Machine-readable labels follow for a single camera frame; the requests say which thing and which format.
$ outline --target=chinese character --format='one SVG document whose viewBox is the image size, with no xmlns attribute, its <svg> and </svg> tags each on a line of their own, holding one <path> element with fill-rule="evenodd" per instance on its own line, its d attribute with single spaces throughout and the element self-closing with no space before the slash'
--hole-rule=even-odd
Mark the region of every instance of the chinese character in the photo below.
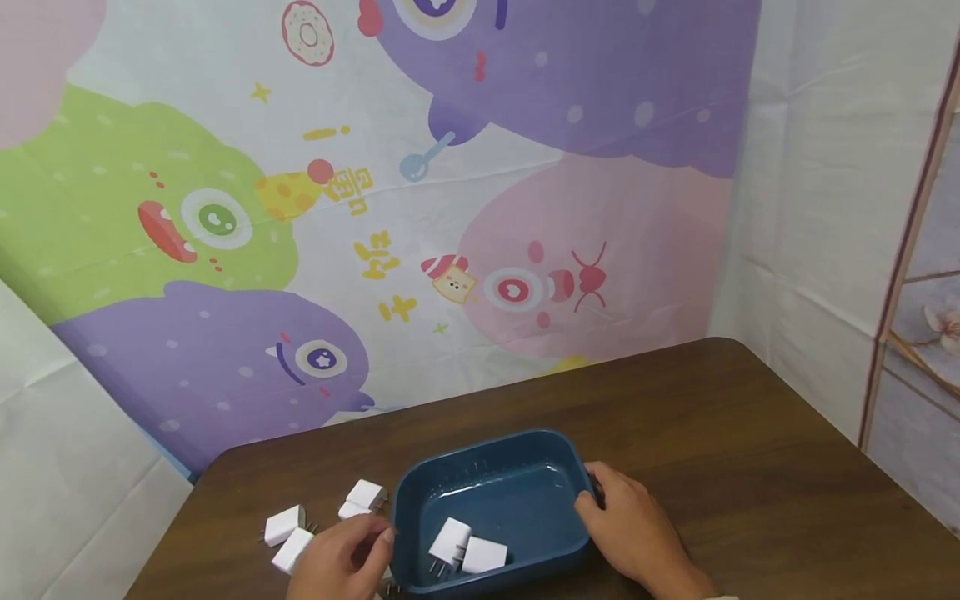
<svg viewBox="0 0 960 600">
<path fill-rule="evenodd" d="M 357 216 L 367 212 L 367 199 L 355 198 L 350 201 L 350 215 Z"/>
<path fill-rule="evenodd" d="M 404 323 L 410 322 L 410 311 L 414 308 L 417 308 L 417 299 L 408 298 L 404 300 L 400 296 L 394 294 L 393 297 L 394 306 L 387 306 L 386 302 L 380 302 L 378 308 L 380 309 L 380 316 L 383 317 L 384 321 L 389 321 L 394 317 L 394 315 L 399 315 L 400 319 Z"/>
<path fill-rule="evenodd" d="M 367 167 L 360 167 L 353 172 L 353 175 L 356 176 L 356 182 L 360 185 L 360 189 L 370 189 L 373 187 L 373 177 L 370 175 L 370 171 Z"/>
<path fill-rule="evenodd" d="M 353 169 L 337 171 L 333 174 L 333 180 L 327 186 L 332 189 L 339 200 L 360 195 L 360 184 L 357 182 Z"/>
<path fill-rule="evenodd" d="M 357 253 L 360 260 L 370 265 L 370 268 L 363 272 L 364 277 L 383 279 L 387 276 L 387 271 L 400 266 L 400 259 L 390 256 L 390 252 L 385 250 L 391 244 L 390 233 L 386 229 L 370 236 L 370 248 L 361 242 L 353 242 L 353 251 Z"/>
</svg>

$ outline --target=white plug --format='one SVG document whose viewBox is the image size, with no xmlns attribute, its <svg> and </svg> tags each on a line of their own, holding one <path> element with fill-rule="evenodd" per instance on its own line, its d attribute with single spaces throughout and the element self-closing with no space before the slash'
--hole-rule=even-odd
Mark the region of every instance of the white plug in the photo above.
<svg viewBox="0 0 960 600">
<path fill-rule="evenodd" d="M 430 566 L 430 572 L 437 566 L 437 561 L 443 563 L 437 572 L 437 577 L 444 574 L 444 569 L 448 566 L 457 570 L 457 563 L 464 559 L 464 552 L 467 550 L 467 542 L 473 530 L 466 523 L 458 521 L 455 518 L 448 518 L 440 530 L 440 534 L 433 540 L 430 546 L 429 554 L 434 559 Z"/>
<path fill-rule="evenodd" d="M 274 566 L 287 575 L 292 575 L 294 567 L 297 566 L 297 560 L 300 559 L 300 554 L 303 553 L 303 549 L 306 548 L 312 539 L 313 534 L 307 530 L 299 527 L 295 529 L 287 541 L 280 546 L 280 550 L 276 553 L 276 556 L 274 556 L 272 560 Z"/>
<path fill-rule="evenodd" d="M 273 515 L 267 519 L 267 524 L 263 528 L 263 540 L 271 548 L 280 545 L 287 541 L 295 529 L 303 526 L 305 519 L 306 511 L 300 504 Z"/>
<path fill-rule="evenodd" d="M 471 537 L 464 554 L 464 572 L 470 575 L 492 571 L 507 563 L 507 546 Z"/>
<path fill-rule="evenodd" d="M 340 520 L 345 521 L 352 516 L 357 515 L 369 515 L 371 513 L 370 509 L 365 509 L 362 506 L 357 506 L 350 501 L 344 502 L 344 505 L 340 507 L 340 510 L 337 511 L 337 516 Z"/>
<path fill-rule="evenodd" d="M 379 510 L 386 499 L 387 493 L 383 486 L 378 486 L 366 479 L 358 481 L 350 490 L 350 493 L 347 494 L 347 502 L 368 511 Z"/>
</svg>

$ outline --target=blue container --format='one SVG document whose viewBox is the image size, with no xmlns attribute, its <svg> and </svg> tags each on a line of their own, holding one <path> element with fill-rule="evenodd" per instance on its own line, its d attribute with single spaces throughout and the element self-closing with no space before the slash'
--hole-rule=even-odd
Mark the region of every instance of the blue container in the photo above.
<svg viewBox="0 0 960 600">
<path fill-rule="evenodd" d="M 394 493 L 394 579 L 414 598 L 465 598 L 578 566 L 590 538 L 573 509 L 587 470 L 562 433 L 533 429 L 416 464 Z M 427 554 L 448 517 L 509 547 L 507 565 L 438 579 Z"/>
</svg>

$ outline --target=brown table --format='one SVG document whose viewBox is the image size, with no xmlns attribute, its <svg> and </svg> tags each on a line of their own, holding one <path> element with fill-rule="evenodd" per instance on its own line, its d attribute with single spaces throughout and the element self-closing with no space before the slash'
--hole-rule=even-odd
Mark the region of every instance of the brown table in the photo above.
<svg viewBox="0 0 960 600">
<path fill-rule="evenodd" d="M 258 543 L 301 503 L 321 527 L 365 477 L 530 427 L 644 482 L 694 561 L 743 600 L 960 598 L 960 541 L 737 342 L 709 339 L 225 453 L 129 598 L 283 598 Z M 638 598 L 600 560 L 504 598 Z"/>
</svg>

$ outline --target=cartoon backdrop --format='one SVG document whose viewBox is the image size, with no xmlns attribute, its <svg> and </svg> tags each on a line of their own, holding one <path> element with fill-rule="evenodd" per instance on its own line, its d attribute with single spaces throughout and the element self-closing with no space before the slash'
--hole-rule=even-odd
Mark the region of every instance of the cartoon backdrop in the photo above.
<svg viewBox="0 0 960 600">
<path fill-rule="evenodd" d="M 192 471 L 700 338 L 759 4 L 14 0 L 0 276 Z"/>
</svg>

